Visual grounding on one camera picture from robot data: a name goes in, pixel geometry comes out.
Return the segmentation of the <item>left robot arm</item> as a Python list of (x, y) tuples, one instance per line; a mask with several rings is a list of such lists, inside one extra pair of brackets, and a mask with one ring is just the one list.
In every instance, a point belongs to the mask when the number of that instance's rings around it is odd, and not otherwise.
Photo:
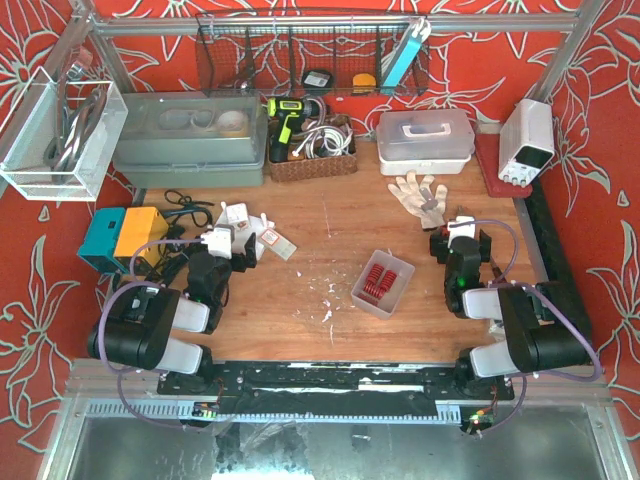
[(231, 275), (257, 265), (254, 233), (242, 253), (222, 243), (207, 233), (195, 244), (184, 291), (151, 281), (116, 290), (88, 337), (89, 355), (116, 374), (143, 369), (209, 377), (211, 350), (173, 338), (171, 331), (213, 333), (228, 303)]

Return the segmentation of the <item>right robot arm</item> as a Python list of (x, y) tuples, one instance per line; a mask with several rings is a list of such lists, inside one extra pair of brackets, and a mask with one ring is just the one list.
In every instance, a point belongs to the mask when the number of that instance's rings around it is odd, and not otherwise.
[(504, 338), (459, 353), (454, 384), (474, 395), (508, 377), (547, 373), (593, 382), (602, 365), (590, 341), (589, 322), (557, 282), (509, 281), (506, 272), (485, 284), (480, 267), (491, 261), (491, 237), (475, 220), (440, 226), (431, 233), (430, 254), (445, 266), (444, 298), (458, 318), (491, 320)]

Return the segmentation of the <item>white peg base fixture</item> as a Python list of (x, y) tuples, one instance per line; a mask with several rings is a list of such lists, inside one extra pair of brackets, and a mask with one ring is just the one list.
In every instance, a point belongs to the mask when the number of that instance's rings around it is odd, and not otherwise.
[(275, 223), (269, 220), (265, 213), (259, 216), (250, 215), (245, 203), (221, 202), (220, 205), (222, 211), (215, 225), (223, 224), (234, 228), (233, 253), (244, 253), (245, 244), (253, 233), (256, 234), (256, 238), (259, 238), (265, 229), (275, 227)]

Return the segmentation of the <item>translucent plastic parts bin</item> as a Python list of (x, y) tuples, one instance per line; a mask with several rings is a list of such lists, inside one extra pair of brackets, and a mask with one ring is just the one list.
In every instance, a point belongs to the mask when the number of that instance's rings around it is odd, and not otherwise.
[(375, 250), (351, 290), (353, 305), (381, 320), (396, 311), (415, 267), (391, 254)]

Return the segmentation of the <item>white work glove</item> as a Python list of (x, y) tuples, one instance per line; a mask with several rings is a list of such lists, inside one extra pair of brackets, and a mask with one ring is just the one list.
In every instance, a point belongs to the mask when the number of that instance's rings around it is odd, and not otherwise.
[[(418, 181), (416, 172), (411, 170), (405, 176), (397, 176), (394, 183), (387, 185), (389, 192), (399, 201), (403, 208), (420, 220), (421, 228), (424, 231), (434, 230), (445, 224), (444, 213), (448, 188), (444, 184), (439, 184), (435, 192), (432, 192), (431, 185), (434, 180), (434, 176), (425, 175), (421, 181)], [(423, 198), (419, 192), (421, 188), (428, 188), (438, 201), (438, 205), (428, 212), (424, 212), (421, 209), (423, 203)]]

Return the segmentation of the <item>red springs in bin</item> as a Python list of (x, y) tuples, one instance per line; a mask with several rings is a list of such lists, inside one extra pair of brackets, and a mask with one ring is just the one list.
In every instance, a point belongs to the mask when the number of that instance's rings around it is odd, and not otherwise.
[(393, 287), (397, 273), (374, 263), (366, 276), (363, 293), (375, 300), (381, 300)]

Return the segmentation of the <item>yellow box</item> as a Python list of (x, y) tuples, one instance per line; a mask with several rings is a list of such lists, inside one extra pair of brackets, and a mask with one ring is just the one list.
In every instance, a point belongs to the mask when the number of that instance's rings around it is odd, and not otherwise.
[[(126, 210), (124, 222), (114, 250), (114, 258), (129, 273), (129, 262), (137, 249), (151, 241), (161, 239), (169, 226), (156, 207), (131, 207)], [(147, 275), (160, 260), (158, 245), (147, 246), (137, 256), (136, 275)]]

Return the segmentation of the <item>red mat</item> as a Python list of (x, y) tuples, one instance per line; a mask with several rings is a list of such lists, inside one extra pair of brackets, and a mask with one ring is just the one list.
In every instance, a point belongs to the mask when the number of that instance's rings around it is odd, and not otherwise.
[(488, 195), (492, 198), (527, 198), (533, 192), (526, 187), (507, 184), (498, 178), (499, 135), (477, 133), (475, 155), (478, 160)]

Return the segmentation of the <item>grey plastic storage box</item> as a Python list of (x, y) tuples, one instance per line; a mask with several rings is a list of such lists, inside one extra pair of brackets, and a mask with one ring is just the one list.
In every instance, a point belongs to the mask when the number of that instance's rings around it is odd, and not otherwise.
[(143, 189), (263, 184), (268, 119), (255, 96), (131, 93), (113, 166)]

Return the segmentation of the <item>white lidded toolbox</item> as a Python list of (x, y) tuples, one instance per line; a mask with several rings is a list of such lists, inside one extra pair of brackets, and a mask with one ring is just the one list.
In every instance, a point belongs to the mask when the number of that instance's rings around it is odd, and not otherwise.
[(461, 109), (386, 112), (376, 140), (385, 176), (459, 174), (475, 152), (475, 133)]

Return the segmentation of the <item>woven wicker basket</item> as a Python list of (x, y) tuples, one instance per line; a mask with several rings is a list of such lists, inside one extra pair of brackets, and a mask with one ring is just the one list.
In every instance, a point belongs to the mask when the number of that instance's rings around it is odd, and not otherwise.
[(355, 134), (348, 115), (330, 115), (322, 124), (305, 120), (302, 131), (294, 134), (288, 159), (271, 163), (266, 157), (271, 179), (294, 182), (323, 177), (337, 177), (358, 171)]

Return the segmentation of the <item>white power supply unit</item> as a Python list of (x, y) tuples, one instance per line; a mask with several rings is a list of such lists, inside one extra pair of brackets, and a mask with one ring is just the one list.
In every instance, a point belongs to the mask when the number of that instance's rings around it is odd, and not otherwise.
[(554, 153), (551, 106), (522, 99), (500, 130), (498, 178), (524, 188)]

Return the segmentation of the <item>teal box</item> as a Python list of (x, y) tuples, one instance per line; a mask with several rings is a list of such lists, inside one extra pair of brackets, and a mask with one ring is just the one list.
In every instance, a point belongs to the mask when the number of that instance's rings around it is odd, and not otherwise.
[(123, 207), (97, 210), (86, 232), (77, 256), (101, 274), (123, 272), (114, 256), (120, 230), (125, 219)]

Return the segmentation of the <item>yellow tape measure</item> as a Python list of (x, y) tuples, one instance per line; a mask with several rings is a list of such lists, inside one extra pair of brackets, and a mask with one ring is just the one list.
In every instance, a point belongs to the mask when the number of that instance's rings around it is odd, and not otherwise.
[(377, 82), (374, 75), (369, 73), (358, 73), (352, 77), (352, 94), (369, 95), (374, 93), (377, 88)]

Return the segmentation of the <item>clear acrylic hanging box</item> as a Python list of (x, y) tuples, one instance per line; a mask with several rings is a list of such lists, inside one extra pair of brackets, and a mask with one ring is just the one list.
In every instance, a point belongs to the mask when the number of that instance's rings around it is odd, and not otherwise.
[(111, 80), (38, 68), (1, 126), (1, 177), (29, 201), (95, 202), (128, 108)]

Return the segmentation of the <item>blue tool case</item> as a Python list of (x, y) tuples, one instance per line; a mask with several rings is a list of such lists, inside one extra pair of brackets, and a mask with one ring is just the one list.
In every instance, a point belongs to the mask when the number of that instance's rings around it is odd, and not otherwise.
[(432, 32), (426, 17), (409, 21), (399, 43), (381, 60), (380, 91), (391, 95)]

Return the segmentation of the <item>metal bracket on glove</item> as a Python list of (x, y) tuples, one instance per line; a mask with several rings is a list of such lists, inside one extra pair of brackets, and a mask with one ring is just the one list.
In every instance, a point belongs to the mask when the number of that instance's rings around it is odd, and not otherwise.
[(421, 188), (419, 192), (423, 198), (421, 209), (424, 212), (428, 212), (434, 209), (438, 205), (438, 201), (434, 198), (434, 196), (432, 195), (431, 191), (428, 188)]

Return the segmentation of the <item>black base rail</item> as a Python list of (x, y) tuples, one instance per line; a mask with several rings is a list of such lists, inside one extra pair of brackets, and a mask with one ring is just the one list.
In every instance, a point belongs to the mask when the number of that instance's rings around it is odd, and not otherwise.
[(503, 378), (447, 363), (215, 361), (199, 374), (166, 374), (157, 392), (209, 397), (223, 413), (339, 417), (433, 416), (438, 403), (514, 398)]

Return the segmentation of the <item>green cordless drill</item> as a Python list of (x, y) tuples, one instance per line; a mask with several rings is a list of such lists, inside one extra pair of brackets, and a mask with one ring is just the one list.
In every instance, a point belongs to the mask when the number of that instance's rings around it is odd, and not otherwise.
[(268, 116), (277, 121), (277, 127), (270, 140), (271, 163), (287, 161), (293, 134), (301, 131), (306, 119), (318, 117), (320, 112), (321, 103), (317, 98), (272, 97), (268, 99)]

